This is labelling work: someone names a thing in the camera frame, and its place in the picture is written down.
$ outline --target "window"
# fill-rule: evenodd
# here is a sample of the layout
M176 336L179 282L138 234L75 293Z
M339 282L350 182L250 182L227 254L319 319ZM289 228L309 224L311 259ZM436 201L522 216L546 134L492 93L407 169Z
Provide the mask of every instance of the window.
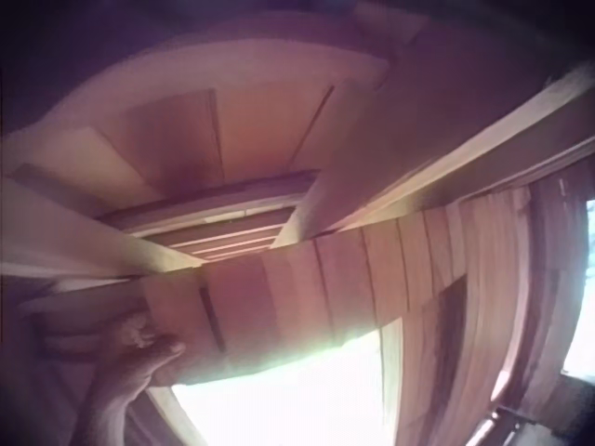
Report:
M266 372L173 391L209 446L386 443L378 332Z
M595 384L595 200L587 203L588 266L585 293L576 325L575 337L568 350L562 372Z

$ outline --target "finger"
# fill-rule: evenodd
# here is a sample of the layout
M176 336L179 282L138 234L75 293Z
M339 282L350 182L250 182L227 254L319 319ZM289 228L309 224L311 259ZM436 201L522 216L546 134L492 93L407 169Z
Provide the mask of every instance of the finger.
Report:
M162 335L149 347L138 349L130 359L134 373L150 376L159 367L181 355L186 346L171 335Z

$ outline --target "wooden structure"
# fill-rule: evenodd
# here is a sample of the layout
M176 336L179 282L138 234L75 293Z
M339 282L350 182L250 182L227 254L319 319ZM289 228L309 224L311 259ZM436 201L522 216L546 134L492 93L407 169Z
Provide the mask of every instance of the wooden structure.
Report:
M2 273L45 284L15 311L71 412L100 331L147 309L188 345L163 386L378 329L391 446L459 446L498 405L568 433L560 401L593 396L560 371L594 123L588 66L497 33L366 3L236 19L5 138ZM142 398L131 444L162 444L143 426L164 417L202 443L171 393Z

